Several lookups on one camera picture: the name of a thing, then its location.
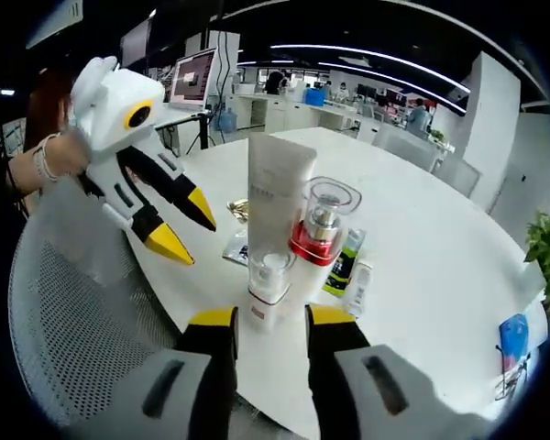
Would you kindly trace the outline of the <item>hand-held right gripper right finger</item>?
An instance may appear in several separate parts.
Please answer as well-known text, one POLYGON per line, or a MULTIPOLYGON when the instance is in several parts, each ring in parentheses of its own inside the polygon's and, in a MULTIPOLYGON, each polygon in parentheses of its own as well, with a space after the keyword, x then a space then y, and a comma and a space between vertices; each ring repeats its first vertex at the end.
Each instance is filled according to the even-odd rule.
POLYGON ((323 439, 483 439, 486 421, 457 413, 421 370, 371 345, 354 316, 305 308, 308 384, 323 439))

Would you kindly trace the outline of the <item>person's left hand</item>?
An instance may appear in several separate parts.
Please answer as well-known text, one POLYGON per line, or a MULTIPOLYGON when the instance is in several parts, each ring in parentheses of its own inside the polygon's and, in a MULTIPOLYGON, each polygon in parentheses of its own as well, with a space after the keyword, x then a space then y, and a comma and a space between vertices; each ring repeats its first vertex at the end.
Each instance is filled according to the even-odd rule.
POLYGON ((87 170, 90 152, 86 137, 79 128, 72 127, 57 137, 55 151, 59 175, 78 176, 87 170))

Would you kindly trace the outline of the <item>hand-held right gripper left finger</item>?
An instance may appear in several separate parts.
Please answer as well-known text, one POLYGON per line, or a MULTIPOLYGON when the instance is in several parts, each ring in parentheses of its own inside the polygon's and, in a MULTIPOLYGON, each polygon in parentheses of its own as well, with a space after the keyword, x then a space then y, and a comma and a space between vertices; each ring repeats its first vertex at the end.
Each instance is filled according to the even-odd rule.
POLYGON ((177 346, 118 382, 97 439, 226 439, 237 390, 238 308, 197 313, 177 346))

